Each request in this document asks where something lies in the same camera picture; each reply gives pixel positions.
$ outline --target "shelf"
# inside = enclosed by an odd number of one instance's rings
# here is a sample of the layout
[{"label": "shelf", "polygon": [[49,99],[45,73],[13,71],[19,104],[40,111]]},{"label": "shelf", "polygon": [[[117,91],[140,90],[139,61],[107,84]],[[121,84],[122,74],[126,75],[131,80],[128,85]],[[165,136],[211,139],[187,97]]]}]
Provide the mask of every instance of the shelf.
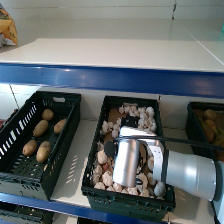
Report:
[{"label": "shelf", "polygon": [[[41,208],[70,216],[85,217],[110,223],[149,224],[151,222],[118,216],[91,210],[89,202],[81,193],[82,175],[91,149],[97,121],[81,120],[72,141],[69,153],[60,172],[59,180],[54,189],[51,201],[45,202],[32,198],[0,193],[0,201]],[[184,130],[164,129],[167,137],[184,138]],[[189,146],[168,143],[169,150],[192,153]],[[214,213],[208,201],[199,199],[188,193],[175,189],[176,209],[164,217],[164,222],[186,224],[211,224]]]},{"label": "shelf", "polygon": [[17,20],[19,45],[1,49],[0,83],[223,98],[222,23]]}]

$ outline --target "blue shelf edge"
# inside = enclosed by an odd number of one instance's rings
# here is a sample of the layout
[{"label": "blue shelf edge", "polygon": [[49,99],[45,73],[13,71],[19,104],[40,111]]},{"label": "blue shelf edge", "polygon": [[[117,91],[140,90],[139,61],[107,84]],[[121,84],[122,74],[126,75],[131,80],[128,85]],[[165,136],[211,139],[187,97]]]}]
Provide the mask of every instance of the blue shelf edge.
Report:
[{"label": "blue shelf edge", "polygon": [[0,83],[224,98],[224,72],[0,63]]},{"label": "blue shelf edge", "polygon": [[154,222],[144,221],[126,216],[114,215],[110,213],[104,213],[90,208],[79,207],[75,205],[55,202],[55,201],[42,201],[34,198],[28,198],[23,196],[11,195],[0,193],[0,201],[11,204],[23,205],[55,213],[62,213],[67,215],[78,216],[87,219],[98,220],[109,223],[131,223],[131,224],[155,224]]}]

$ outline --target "crate handle hole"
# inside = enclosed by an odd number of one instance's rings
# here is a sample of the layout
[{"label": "crate handle hole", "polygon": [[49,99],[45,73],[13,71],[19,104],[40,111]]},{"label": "crate handle hole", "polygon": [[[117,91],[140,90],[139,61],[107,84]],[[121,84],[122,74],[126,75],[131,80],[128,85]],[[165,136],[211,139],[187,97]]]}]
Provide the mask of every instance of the crate handle hole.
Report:
[{"label": "crate handle hole", "polygon": [[65,98],[64,97],[52,97],[53,101],[54,102],[57,102],[57,103],[64,103],[65,102]]}]

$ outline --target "white wall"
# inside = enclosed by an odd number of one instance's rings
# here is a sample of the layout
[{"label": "white wall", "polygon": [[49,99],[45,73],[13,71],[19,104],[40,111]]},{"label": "white wall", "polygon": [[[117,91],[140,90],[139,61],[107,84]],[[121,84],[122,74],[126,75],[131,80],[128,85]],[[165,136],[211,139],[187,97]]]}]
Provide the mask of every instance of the white wall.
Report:
[{"label": "white wall", "polygon": [[224,0],[2,0],[14,19],[224,18]]}]

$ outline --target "white tile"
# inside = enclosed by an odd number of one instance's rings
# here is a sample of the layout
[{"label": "white tile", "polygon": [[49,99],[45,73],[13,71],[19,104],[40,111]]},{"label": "white tile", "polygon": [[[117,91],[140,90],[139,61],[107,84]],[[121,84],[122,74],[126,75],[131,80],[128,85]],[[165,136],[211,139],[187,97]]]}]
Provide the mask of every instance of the white tile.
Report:
[{"label": "white tile", "polygon": [[190,102],[224,103],[224,99],[161,95],[159,108],[162,126],[185,129]]},{"label": "white tile", "polygon": [[0,93],[0,119],[6,120],[18,109],[16,101],[10,93]]},{"label": "white tile", "polygon": [[76,224],[78,218],[75,216],[55,213],[52,224]]},{"label": "white tile", "polygon": [[223,15],[224,5],[179,6],[177,4],[175,11],[175,19],[223,19]]},{"label": "white tile", "polygon": [[62,8],[26,8],[7,9],[17,21],[27,19],[171,19],[173,6],[133,6],[133,7],[62,7]]},{"label": "white tile", "polygon": [[16,101],[18,103],[19,108],[21,108],[24,105],[24,103],[26,102],[26,100],[28,100],[31,96],[32,96],[32,94],[31,95],[29,95],[29,94],[15,94],[15,98],[16,98]]},{"label": "white tile", "polygon": [[1,93],[12,93],[9,84],[0,84],[0,92]]},{"label": "white tile", "polygon": [[27,85],[11,85],[13,93],[20,93],[20,94],[33,94],[41,86],[27,86]]},{"label": "white tile", "polygon": [[1,0],[5,8],[36,7],[102,7],[102,6],[173,6],[174,0]]},{"label": "white tile", "polygon": [[224,5],[223,0],[177,0],[178,6]]},{"label": "white tile", "polygon": [[81,94],[81,99],[82,99],[81,100],[81,119],[94,119],[94,120],[99,118],[103,100],[106,95],[155,99],[155,100],[159,99],[158,94],[100,91],[100,90],[87,90],[87,89],[84,90],[84,89],[42,87],[40,91],[68,92],[68,93]]}]

